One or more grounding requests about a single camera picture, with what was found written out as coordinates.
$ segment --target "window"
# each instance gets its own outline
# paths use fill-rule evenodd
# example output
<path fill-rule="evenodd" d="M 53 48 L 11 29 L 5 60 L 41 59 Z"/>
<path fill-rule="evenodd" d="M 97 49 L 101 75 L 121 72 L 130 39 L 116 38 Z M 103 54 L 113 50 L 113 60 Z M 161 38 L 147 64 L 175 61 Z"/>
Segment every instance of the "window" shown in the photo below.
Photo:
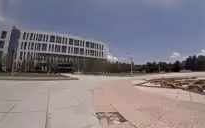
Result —
<path fill-rule="evenodd" d="M 39 34 L 38 41 L 42 41 L 42 37 L 43 37 L 43 35 Z"/>
<path fill-rule="evenodd" d="M 62 37 L 56 36 L 56 43 L 61 43 L 62 42 Z"/>
<path fill-rule="evenodd" d="M 36 34 L 34 34 L 34 40 L 36 39 Z"/>
<path fill-rule="evenodd" d="M 7 34 L 7 31 L 2 31 L 1 39 L 5 39 L 6 38 L 6 34 Z"/>
<path fill-rule="evenodd" d="M 28 45 L 28 50 L 30 50 L 30 42 L 29 42 L 29 45 Z"/>
<path fill-rule="evenodd" d="M 48 35 L 46 36 L 46 42 L 48 42 Z"/>
<path fill-rule="evenodd" d="M 43 41 L 45 41 L 45 35 L 43 36 Z"/>
<path fill-rule="evenodd" d="M 42 44 L 42 51 L 47 51 L 47 44 Z"/>
<path fill-rule="evenodd" d="M 21 43 L 20 49 L 23 49 L 23 42 Z"/>
<path fill-rule="evenodd" d="M 30 40 L 32 40 L 32 39 L 33 39 L 33 33 L 30 34 Z"/>
<path fill-rule="evenodd" d="M 73 47 L 71 47 L 71 53 L 73 53 Z"/>
<path fill-rule="evenodd" d="M 54 44 L 52 45 L 52 52 L 54 52 Z"/>
<path fill-rule="evenodd" d="M 31 50 L 33 50 L 34 49 L 34 43 L 32 42 L 31 43 Z"/>
<path fill-rule="evenodd" d="M 90 56 L 94 56 L 94 51 L 90 50 Z"/>
<path fill-rule="evenodd" d="M 68 38 L 65 38 L 65 44 L 67 44 L 67 42 L 68 42 Z"/>
<path fill-rule="evenodd" d="M 26 39 L 26 32 L 23 33 L 23 40 Z"/>
<path fill-rule="evenodd" d="M 5 41 L 0 40 L 0 48 L 4 48 Z"/>
<path fill-rule="evenodd" d="M 23 59 L 25 60 L 26 58 L 26 52 L 23 53 Z"/>
<path fill-rule="evenodd" d="M 51 51 L 51 44 L 49 44 L 49 48 L 48 48 L 48 51 L 49 51 L 49 52 Z"/>
<path fill-rule="evenodd" d="M 38 40 L 38 36 L 39 36 L 39 35 L 37 34 L 37 36 L 36 36 L 36 40 Z"/>
<path fill-rule="evenodd" d="M 74 54 L 79 54 L 79 48 L 74 48 Z"/>
<path fill-rule="evenodd" d="M 55 45 L 55 52 L 60 52 L 61 46 L 60 45 Z"/>
<path fill-rule="evenodd" d="M 90 48 L 94 48 L 94 43 L 90 43 Z"/>
<path fill-rule="evenodd" d="M 37 50 L 37 43 L 35 43 L 35 47 L 34 47 L 34 50 Z"/>
<path fill-rule="evenodd" d="M 80 48 L 80 55 L 84 55 L 84 48 Z"/>
<path fill-rule="evenodd" d="M 69 39 L 69 45 L 73 45 L 73 39 Z"/>
<path fill-rule="evenodd" d="M 65 43 L 65 38 L 63 37 L 63 38 L 62 38 L 62 44 L 64 44 L 64 43 Z"/>
<path fill-rule="evenodd" d="M 41 43 L 37 44 L 37 50 L 40 51 L 41 50 Z"/>
<path fill-rule="evenodd" d="M 90 42 L 86 42 L 86 47 L 87 47 L 87 48 L 90 47 Z"/>
<path fill-rule="evenodd" d="M 30 57 L 30 52 L 27 53 L 27 59 L 29 59 L 29 57 Z"/>
<path fill-rule="evenodd" d="M 27 48 L 27 42 L 24 42 L 24 50 L 26 50 L 26 48 Z"/>
<path fill-rule="evenodd" d="M 29 38 L 29 33 L 27 33 L 27 38 L 26 38 L 26 40 L 28 40 L 28 38 Z"/>
<path fill-rule="evenodd" d="M 66 53 L 66 46 L 62 46 L 62 52 Z"/>
<path fill-rule="evenodd" d="M 69 48 L 68 48 L 68 53 L 70 53 L 70 52 L 71 52 L 71 50 L 70 50 L 70 49 L 71 49 L 71 48 L 69 47 Z"/>
<path fill-rule="evenodd" d="M 50 42 L 55 42 L 55 36 L 50 37 Z"/>
<path fill-rule="evenodd" d="M 20 60 L 23 59 L 23 52 L 20 52 Z"/>
<path fill-rule="evenodd" d="M 79 40 L 74 40 L 74 45 L 79 46 Z"/>

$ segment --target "building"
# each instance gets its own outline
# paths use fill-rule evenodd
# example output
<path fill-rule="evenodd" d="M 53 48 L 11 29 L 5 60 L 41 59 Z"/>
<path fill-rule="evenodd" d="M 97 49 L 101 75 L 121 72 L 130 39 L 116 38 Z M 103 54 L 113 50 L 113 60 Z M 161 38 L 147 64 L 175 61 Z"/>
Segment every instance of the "building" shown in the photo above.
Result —
<path fill-rule="evenodd" d="M 62 72 L 74 70 L 74 64 L 84 63 L 87 58 L 107 60 L 108 54 L 107 46 L 99 41 L 15 27 L 1 31 L 0 52 L 6 58 L 6 70 L 13 66 L 19 70 L 24 62 L 31 61 L 42 71 L 57 64 Z"/>

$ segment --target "blue sky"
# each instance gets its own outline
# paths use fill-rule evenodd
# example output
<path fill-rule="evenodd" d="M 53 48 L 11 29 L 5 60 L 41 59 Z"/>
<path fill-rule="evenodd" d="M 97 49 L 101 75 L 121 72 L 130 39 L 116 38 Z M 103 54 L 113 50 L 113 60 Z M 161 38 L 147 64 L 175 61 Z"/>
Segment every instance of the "blue sky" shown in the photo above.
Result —
<path fill-rule="evenodd" d="M 0 27 L 68 32 L 136 63 L 205 54 L 205 0 L 0 0 Z"/>

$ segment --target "concrete plaza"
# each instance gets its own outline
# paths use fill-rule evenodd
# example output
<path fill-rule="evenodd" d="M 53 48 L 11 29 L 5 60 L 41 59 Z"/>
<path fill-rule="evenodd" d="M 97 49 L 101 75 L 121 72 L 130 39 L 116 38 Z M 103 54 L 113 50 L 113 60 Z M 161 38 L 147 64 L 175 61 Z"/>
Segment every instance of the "concrete plaza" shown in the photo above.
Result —
<path fill-rule="evenodd" d="M 132 86 L 163 75 L 76 75 L 80 80 L 73 81 L 0 80 L 0 128 L 102 128 L 96 117 L 96 112 L 102 111 L 118 111 L 138 128 L 205 126 L 205 104 L 180 101 Z"/>

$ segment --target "lamp post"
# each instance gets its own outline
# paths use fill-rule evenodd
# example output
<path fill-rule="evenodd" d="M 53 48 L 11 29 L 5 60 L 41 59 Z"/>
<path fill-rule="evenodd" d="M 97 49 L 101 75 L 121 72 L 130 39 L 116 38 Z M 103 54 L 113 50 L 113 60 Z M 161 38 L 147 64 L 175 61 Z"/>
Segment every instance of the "lamp post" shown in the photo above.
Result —
<path fill-rule="evenodd" d="M 133 57 L 130 56 L 130 62 L 131 62 L 131 74 L 133 74 Z"/>

